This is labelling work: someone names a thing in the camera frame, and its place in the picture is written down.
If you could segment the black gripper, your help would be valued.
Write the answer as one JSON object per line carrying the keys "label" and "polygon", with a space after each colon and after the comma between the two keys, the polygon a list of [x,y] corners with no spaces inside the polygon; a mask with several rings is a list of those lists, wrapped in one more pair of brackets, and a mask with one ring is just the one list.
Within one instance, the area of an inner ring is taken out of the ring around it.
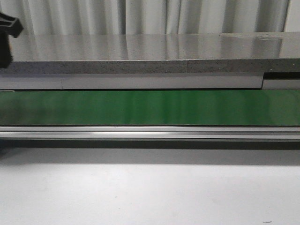
{"label": "black gripper", "polygon": [[17,38],[22,31],[19,18],[0,13],[0,68],[7,68],[13,60],[8,36]]}

